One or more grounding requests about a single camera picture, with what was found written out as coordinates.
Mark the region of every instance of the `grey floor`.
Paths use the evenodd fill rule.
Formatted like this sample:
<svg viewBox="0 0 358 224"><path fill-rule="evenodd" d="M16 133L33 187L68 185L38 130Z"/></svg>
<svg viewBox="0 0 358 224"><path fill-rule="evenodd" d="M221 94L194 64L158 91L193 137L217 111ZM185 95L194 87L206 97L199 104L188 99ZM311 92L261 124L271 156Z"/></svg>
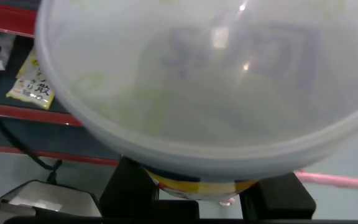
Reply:
<svg viewBox="0 0 358 224"><path fill-rule="evenodd" d="M309 172L358 177L358 134L343 144L343 150L306 169ZM58 173L61 184L93 192L100 196L114 172L114 167L65 161ZM48 172L26 156L0 153L0 196L28 180L45 180ZM317 203L314 218L358 219L358 191L306 184ZM161 199L171 196L164 192ZM213 202L200 202L203 218L241 218L239 203L221 207Z"/></svg>

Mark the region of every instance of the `black cable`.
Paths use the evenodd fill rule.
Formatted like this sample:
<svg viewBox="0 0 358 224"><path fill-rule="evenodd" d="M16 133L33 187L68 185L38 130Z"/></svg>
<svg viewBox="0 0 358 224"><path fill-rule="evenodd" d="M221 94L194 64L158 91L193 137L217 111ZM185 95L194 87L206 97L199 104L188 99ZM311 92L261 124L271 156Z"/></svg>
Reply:
<svg viewBox="0 0 358 224"><path fill-rule="evenodd" d="M51 171L48 181L53 184L56 184L56 170L61 166L62 160L56 161L56 163L53 166L50 166L46 164L44 161L42 161L36 153L28 148L25 144L23 144L19 139L13 135L10 130L5 126L3 122L0 120L0 132L1 134L9 141L9 143L12 144L13 147L20 150L20 152L23 152L24 154L28 155L34 162L36 162L38 165L43 167L46 170Z"/></svg>

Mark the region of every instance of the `clear plastic lid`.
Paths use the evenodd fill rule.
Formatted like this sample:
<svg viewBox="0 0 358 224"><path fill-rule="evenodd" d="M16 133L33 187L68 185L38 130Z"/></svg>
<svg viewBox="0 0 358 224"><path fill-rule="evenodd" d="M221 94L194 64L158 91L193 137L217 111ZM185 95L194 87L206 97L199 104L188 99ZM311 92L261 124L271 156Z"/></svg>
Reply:
<svg viewBox="0 0 358 224"><path fill-rule="evenodd" d="M50 0L36 44L60 101L150 166L273 175L358 128L358 0Z"/></svg>

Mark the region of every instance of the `white package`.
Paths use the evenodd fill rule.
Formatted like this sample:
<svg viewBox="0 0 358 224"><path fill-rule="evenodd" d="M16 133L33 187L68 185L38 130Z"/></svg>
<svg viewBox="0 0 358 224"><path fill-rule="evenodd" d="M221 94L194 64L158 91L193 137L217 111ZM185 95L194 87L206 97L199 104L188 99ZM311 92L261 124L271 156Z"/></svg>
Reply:
<svg viewBox="0 0 358 224"><path fill-rule="evenodd" d="M7 62L9 61L9 57L11 56L15 37L16 36L14 34L0 32L0 71L5 71Z"/></svg>

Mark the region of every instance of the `black holder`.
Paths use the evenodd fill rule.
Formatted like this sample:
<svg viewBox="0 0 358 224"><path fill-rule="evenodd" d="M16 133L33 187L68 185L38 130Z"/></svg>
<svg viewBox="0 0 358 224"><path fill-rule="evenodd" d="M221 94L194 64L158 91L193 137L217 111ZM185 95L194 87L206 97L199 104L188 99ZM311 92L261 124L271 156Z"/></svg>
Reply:
<svg viewBox="0 0 358 224"><path fill-rule="evenodd" d="M242 220L200 219L198 203L158 200L159 189L136 162L122 158L99 203L103 218L64 216L14 217L7 224L258 223L353 224L358 221L311 220L316 203L294 174L259 181L240 194Z"/></svg>

